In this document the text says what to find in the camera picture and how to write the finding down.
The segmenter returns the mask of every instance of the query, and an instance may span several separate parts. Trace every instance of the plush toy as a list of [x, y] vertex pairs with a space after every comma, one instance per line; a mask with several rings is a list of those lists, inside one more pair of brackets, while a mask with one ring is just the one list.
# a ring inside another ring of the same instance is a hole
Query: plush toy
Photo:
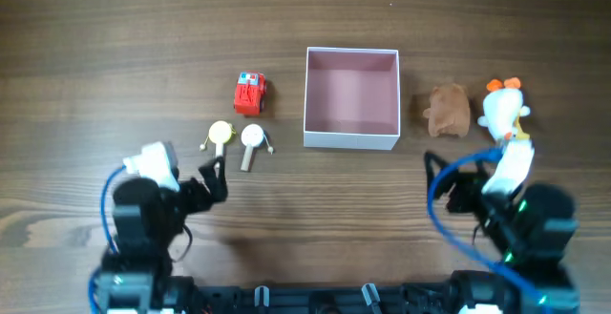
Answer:
[[429, 119], [429, 134], [466, 136], [471, 123], [467, 90], [456, 84], [435, 87], [431, 92], [431, 107], [422, 113]]
[[484, 98], [484, 116], [477, 120], [496, 141], [509, 139], [529, 139], [530, 136], [522, 131], [519, 118], [530, 114], [531, 109], [524, 105], [521, 83], [513, 77], [501, 83], [493, 80], [486, 88], [490, 93]]

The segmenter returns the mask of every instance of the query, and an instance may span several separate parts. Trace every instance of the brown plush toy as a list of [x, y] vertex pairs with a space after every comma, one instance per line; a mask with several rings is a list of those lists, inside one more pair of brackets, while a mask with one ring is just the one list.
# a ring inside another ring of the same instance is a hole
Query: brown plush toy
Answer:
[[435, 87], [431, 92], [431, 107], [422, 113], [429, 119], [429, 134], [466, 136], [471, 123], [467, 90], [456, 84]]

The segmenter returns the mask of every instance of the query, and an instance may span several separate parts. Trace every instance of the toy car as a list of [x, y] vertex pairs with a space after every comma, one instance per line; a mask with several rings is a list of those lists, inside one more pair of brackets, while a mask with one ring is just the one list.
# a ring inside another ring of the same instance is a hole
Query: toy car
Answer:
[[238, 77], [233, 107], [242, 115], [258, 115], [263, 109], [263, 96], [267, 90], [265, 75], [258, 72], [242, 72]]

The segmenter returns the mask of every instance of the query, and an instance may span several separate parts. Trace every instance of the white box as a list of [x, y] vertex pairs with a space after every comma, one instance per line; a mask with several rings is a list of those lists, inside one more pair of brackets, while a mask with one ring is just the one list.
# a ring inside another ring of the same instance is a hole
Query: white box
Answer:
[[399, 51], [309, 47], [304, 146], [390, 150], [401, 136]]

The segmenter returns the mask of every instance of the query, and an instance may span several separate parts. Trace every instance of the wood grain surface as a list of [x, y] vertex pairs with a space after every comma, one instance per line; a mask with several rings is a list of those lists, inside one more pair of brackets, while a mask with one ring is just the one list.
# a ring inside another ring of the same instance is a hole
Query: wood grain surface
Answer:
[[[243, 146], [227, 146], [229, 199], [189, 218], [195, 246], [177, 274], [202, 285], [358, 285], [475, 267], [432, 230], [422, 155], [452, 159], [491, 141], [475, 124], [463, 139], [428, 137], [421, 114], [433, 86], [457, 82], [479, 101], [495, 76], [519, 76], [533, 110], [522, 122], [537, 149], [530, 181], [577, 199], [565, 261], [582, 312], [608, 312], [610, 2], [0, 0], [0, 313], [86, 312], [106, 177], [157, 140], [172, 140], [182, 176], [194, 175], [218, 119], [260, 123], [277, 152], [257, 151], [241, 173]], [[399, 50], [393, 151], [303, 147], [308, 46]], [[232, 108], [248, 69], [272, 82], [258, 118]], [[471, 217], [443, 218], [468, 239]]]

